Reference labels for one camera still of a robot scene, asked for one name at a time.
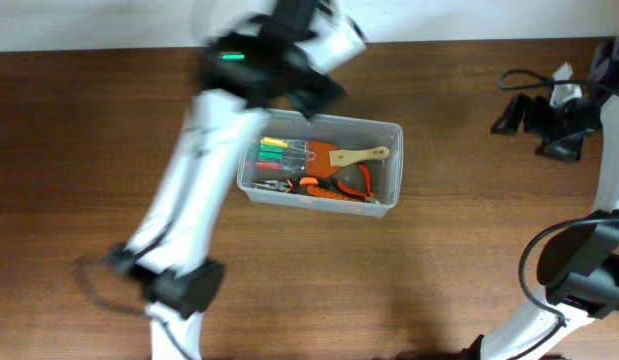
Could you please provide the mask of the orange scraper wooden handle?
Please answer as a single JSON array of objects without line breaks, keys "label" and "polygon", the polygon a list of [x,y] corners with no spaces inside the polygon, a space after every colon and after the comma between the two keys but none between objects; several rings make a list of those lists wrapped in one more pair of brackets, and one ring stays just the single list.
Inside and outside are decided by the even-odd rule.
[{"label": "orange scraper wooden handle", "polygon": [[363,150],[338,149],[336,145],[309,141],[307,143],[306,175],[317,179],[325,179],[342,167],[368,160],[384,160],[390,155],[386,146],[378,146]]}]

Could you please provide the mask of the orange black long-nose pliers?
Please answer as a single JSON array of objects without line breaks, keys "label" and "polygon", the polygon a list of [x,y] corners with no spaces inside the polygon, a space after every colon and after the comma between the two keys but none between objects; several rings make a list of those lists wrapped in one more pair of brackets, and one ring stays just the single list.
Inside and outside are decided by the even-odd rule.
[{"label": "orange black long-nose pliers", "polygon": [[317,186],[329,190],[331,183],[329,180],[320,180],[315,177],[300,177],[287,180],[258,180],[252,183],[254,187],[263,188],[279,192],[298,192],[300,188],[307,186]]}]

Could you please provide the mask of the small orange-handled cutters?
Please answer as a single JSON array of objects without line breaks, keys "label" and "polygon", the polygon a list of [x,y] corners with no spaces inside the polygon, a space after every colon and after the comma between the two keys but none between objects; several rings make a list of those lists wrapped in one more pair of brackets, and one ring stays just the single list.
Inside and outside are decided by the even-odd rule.
[{"label": "small orange-handled cutters", "polygon": [[351,186],[348,186],[345,183],[343,183],[341,180],[335,181],[335,185],[337,189],[347,196],[358,198],[367,203],[379,205],[380,201],[376,198],[376,195],[372,189],[372,178],[371,178],[369,169],[363,163],[359,163],[357,165],[357,168],[360,171],[362,178],[364,180],[363,190],[360,191]]}]

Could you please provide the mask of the orange perforated cylinder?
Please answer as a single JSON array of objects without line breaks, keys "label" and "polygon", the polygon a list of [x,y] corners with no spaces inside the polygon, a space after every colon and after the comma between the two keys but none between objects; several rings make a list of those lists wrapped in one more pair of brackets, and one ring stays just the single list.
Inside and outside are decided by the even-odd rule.
[{"label": "orange perforated cylinder", "polygon": [[324,189],[317,185],[308,185],[306,187],[306,191],[309,195],[314,196],[314,197],[331,199],[331,200],[339,200],[339,201],[358,202],[358,199],[351,198],[345,195],[341,195],[339,193]]}]

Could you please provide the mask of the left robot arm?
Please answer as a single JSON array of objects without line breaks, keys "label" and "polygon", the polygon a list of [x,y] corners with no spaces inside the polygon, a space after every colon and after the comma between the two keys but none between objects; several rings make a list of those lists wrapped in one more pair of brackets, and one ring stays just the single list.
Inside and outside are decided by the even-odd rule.
[{"label": "left robot arm", "polygon": [[305,118],[343,89],[330,72],[363,52],[337,1],[218,1],[201,11],[196,90],[158,191],[140,226],[107,262],[138,281],[155,359],[196,359],[204,312],[224,276],[208,255],[247,143],[283,97]]}]

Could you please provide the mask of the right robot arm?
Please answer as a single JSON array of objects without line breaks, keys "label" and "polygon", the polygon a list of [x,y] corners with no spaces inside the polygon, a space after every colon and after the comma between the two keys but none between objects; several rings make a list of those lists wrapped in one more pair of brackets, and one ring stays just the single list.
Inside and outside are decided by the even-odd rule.
[{"label": "right robot arm", "polygon": [[593,209],[528,243],[518,264],[525,303],[505,325],[478,336],[461,359],[547,359],[570,333],[619,312],[619,36],[596,47],[587,79],[573,79],[569,64],[535,79],[550,97],[530,98],[517,86],[490,131],[536,135],[537,155],[566,163],[580,160],[587,136],[602,133]]}]

